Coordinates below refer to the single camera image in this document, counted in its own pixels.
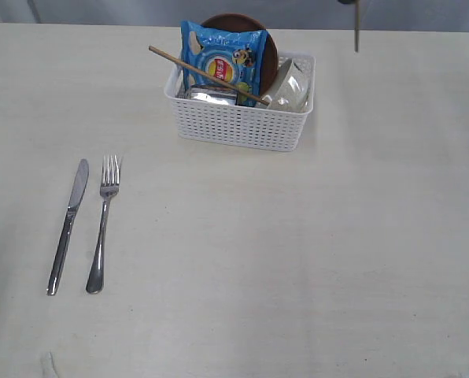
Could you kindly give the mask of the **grey speckled ceramic bowl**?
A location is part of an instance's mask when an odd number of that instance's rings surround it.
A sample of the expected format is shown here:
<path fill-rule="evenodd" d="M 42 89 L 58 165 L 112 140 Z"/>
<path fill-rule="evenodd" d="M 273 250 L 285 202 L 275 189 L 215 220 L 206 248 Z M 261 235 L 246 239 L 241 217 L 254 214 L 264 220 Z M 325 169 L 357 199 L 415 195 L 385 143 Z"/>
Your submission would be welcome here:
<path fill-rule="evenodd" d="M 271 87 L 261 96 L 269 110 L 300 113 L 308 98 L 310 80 L 294 59 L 280 66 Z"/>

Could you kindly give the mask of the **silver metal fork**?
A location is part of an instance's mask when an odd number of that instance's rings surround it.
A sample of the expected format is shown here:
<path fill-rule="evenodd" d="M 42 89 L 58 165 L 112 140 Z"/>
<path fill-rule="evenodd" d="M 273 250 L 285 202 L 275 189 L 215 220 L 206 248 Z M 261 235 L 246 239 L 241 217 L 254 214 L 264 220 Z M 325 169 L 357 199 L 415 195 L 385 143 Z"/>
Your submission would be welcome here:
<path fill-rule="evenodd" d="M 94 258 L 85 288 L 86 292 L 90 295 L 101 292 L 104 287 L 105 235 L 109 218 L 109 207 L 112 199 L 119 193 L 119 189 L 120 158 L 115 154 L 104 156 L 99 189 L 99 194 L 102 198 L 102 214 Z"/>

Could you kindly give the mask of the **brown round plate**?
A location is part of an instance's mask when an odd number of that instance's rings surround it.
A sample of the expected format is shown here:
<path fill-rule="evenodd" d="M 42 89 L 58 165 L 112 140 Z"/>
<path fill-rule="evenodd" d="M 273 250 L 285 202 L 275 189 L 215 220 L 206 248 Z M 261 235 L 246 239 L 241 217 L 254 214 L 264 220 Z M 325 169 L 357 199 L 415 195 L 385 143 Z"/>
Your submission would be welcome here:
<path fill-rule="evenodd" d="M 223 13 L 210 17 L 201 23 L 203 27 L 229 32 L 254 32 L 265 30 L 258 20 L 239 13 Z M 279 56 L 276 45 L 270 35 L 266 38 L 260 70 L 260 94 L 263 95 L 274 82 L 279 68 Z"/>

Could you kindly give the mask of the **blue Lay's chips bag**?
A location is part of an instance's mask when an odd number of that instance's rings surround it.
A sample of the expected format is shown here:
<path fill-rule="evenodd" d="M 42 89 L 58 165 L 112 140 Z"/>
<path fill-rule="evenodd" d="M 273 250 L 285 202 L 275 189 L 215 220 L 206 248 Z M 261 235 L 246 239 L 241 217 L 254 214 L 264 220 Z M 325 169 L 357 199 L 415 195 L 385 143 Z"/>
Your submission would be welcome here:
<path fill-rule="evenodd" d="M 183 61 L 247 93 L 259 95 L 266 31 L 228 32 L 184 20 L 181 33 Z"/>

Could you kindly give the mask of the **silver metal table knife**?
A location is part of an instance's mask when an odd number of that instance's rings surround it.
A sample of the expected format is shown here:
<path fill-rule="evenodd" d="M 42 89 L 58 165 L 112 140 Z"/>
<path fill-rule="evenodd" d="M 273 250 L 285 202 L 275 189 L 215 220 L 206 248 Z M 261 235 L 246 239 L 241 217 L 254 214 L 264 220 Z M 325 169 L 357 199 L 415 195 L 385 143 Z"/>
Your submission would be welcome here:
<path fill-rule="evenodd" d="M 54 296 L 60 285 L 61 275 L 65 264 L 68 244 L 72 233 L 72 227 L 76 214 L 78 213 L 80 204 L 86 190 L 89 178 L 89 164 L 87 159 L 81 159 L 72 185 L 72 192 L 68 201 L 68 207 L 65 214 L 61 235 L 57 245 L 57 251 L 52 264 L 50 278 L 46 289 L 48 296 Z"/>

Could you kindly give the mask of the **white curtain backdrop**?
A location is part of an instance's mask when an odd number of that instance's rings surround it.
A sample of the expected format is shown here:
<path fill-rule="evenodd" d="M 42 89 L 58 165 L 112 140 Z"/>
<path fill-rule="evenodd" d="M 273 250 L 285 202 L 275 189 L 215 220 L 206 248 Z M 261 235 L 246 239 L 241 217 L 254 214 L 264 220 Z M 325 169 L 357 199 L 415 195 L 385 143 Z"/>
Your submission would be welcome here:
<path fill-rule="evenodd" d="M 469 32 L 469 1 L 370 0 L 0 0 L 1 23 L 177 26 L 239 13 L 270 29 L 351 29 Z"/>

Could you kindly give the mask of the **white perforated plastic basket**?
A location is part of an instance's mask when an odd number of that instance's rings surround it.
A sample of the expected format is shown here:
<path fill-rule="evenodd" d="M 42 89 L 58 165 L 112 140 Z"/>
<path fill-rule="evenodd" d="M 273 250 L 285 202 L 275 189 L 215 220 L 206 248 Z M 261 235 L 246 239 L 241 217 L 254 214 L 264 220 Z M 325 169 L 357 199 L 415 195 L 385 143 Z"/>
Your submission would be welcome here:
<path fill-rule="evenodd" d="M 284 51 L 279 54 L 280 65 L 288 59 L 295 61 L 310 84 L 301 113 L 185 99 L 182 69 L 173 66 L 164 86 L 164 95 L 172 107 L 179 136 L 262 150 L 294 150 L 308 115 L 313 111 L 316 59 L 311 55 L 295 52 Z"/>

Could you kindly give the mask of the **brown wooden chopstick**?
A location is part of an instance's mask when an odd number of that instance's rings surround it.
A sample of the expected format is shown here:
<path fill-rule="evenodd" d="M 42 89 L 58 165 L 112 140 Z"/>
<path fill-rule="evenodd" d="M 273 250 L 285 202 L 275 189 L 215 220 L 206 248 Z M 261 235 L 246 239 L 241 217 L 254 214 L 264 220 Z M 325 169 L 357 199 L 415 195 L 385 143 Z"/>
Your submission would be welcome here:
<path fill-rule="evenodd" d="M 209 75 L 207 72 L 202 71 L 202 70 L 200 70 L 200 69 L 198 69 L 198 68 L 196 68 L 196 67 L 194 67 L 194 66 L 192 66 L 192 65 L 190 65 L 190 64 L 188 64 L 188 63 L 186 63 L 185 61 L 182 61 L 181 59 L 178 59 L 177 57 L 174 57 L 174 56 L 172 56 L 171 54 L 168 54 L 168 53 L 164 52 L 163 50 L 157 49 L 155 46 L 149 45 L 149 46 L 148 46 L 148 50 L 151 51 L 151 52 L 153 52 L 153 53 L 155 53 L 155 54 L 157 54 L 157 55 L 159 55 L 159 56 L 161 56 L 161 57 L 163 57 L 163 58 L 165 58 L 165 59 L 167 59 L 167 60 L 169 60 L 169 61 L 171 61 L 171 62 L 173 62 L 173 63 L 175 63 L 176 65 L 179 65 L 179 66 L 181 66 L 181 67 L 183 67 L 183 68 L 185 68 L 185 69 L 188 69 L 188 70 L 190 70 L 190 71 L 192 71 L 192 72 L 195 72 L 195 73 L 197 73 L 198 75 L 203 76 L 203 77 L 205 77 L 206 79 L 208 79 L 208 80 L 210 80 L 210 81 L 212 81 L 212 82 L 214 82 L 214 83 L 219 84 L 220 86 L 229 88 L 229 89 L 231 89 L 231 90 L 233 90 L 233 91 L 237 91 L 239 94 L 241 94 L 241 95 L 243 95 L 243 96 L 246 96 L 247 98 L 251 98 L 252 100 L 254 100 L 254 101 L 256 101 L 256 102 L 259 102 L 259 103 L 261 103 L 261 104 L 263 104 L 263 105 L 265 105 L 265 106 L 269 106 L 269 105 L 270 105 L 270 103 L 267 102 L 267 101 L 265 101 L 265 100 L 263 100 L 262 97 L 257 96 L 257 95 L 254 95 L 254 94 L 249 93 L 249 92 L 247 92 L 247 91 L 244 91 L 243 89 L 241 89 L 241 88 L 235 86 L 234 84 L 231 84 L 231 83 L 228 83 L 228 82 L 226 82 L 226 81 L 224 81 L 224 80 L 221 80 L 221 79 L 219 79 L 219 78 L 216 78 L 215 76 Z"/>
<path fill-rule="evenodd" d="M 360 52 L 360 0 L 354 2 L 354 51 Z"/>

